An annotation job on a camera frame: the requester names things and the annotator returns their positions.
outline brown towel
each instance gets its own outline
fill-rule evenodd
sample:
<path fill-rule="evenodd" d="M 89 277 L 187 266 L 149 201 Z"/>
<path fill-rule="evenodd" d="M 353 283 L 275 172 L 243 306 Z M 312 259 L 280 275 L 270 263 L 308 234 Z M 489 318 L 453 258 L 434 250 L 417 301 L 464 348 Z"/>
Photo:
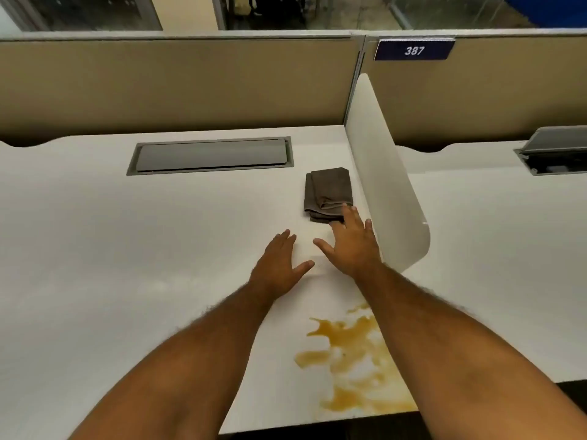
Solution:
<path fill-rule="evenodd" d="M 353 190 L 346 168 L 330 168 L 306 174 L 304 210 L 314 222 L 342 220 L 342 204 L 353 205 Z"/>

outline forearm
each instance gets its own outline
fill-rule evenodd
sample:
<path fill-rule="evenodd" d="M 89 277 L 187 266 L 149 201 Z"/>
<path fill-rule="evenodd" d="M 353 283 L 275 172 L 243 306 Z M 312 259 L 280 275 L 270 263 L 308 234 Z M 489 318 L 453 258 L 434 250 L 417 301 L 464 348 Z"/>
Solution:
<path fill-rule="evenodd" d="M 99 402 L 72 440 L 215 438 L 271 307 L 246 284 L 166 340 Z"/>
<path fill-rule="evenodd" d="M 558 387 L 473 318 L 385 266 L 357 285 L 436 438 L 521 438 L 529 425 L 535 438 L 561 438 L 565 425 L 572 438 L 573 427 L 587 429 Z"/>

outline hand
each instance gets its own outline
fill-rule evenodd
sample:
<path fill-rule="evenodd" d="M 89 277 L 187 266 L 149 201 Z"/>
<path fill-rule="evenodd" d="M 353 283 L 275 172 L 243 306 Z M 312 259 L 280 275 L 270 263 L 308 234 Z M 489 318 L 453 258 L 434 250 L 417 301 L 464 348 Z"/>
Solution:
<path fill-rule="evenodd" d="M 314 261 L 305 261 L 292 268 L 295 239 L 289 230 L 275 236 L 251 272 L 249 283 L 267 292 L 272 300 L 288 293 L 314 266 Z"/>
<path fill-rule="evenodd" d="M 369 274 L 374 267 L 383 265 L 383 262 L 371 220 L 367 219 L 363 226 L 357 208 L 347 204 L 342 206 L 342 214 L 344 224 L 330 223 L 336 240 L 334 247 L 319 238 L 313 242 L 337 269 L 356 281 L 362 274 Z"/>

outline white divider panel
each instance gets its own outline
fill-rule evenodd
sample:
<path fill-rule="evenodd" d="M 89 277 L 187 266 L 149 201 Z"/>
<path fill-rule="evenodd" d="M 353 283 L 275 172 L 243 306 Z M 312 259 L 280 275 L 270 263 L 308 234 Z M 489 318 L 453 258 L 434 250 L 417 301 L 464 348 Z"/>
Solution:
<path fill-rule="evenodd" d="M 346 134 L 383 259 L 402 272 L 426 255 L 430 231 L 367 74 L 357 81 Z"/>

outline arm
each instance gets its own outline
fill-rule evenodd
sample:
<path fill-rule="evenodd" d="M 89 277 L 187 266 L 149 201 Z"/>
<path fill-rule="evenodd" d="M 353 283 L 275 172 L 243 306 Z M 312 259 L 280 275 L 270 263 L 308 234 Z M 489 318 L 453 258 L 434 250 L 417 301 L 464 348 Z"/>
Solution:
<path fill-rule="evenodd" d="M 439 440 L 585 439 L 587 416 L 539 369 L 465 313 L 385 266 L 370 220 L 345 207 L 334 247 L 353 277 L 432 435 Z"/>
<path fill-rule="evenodd" d="M 313 267 L 292 269 L 295 239 L 289 230 L 275 236 L 247 284 L 139 362 L 70 440 L 216 438 L 261 322 Z"/>

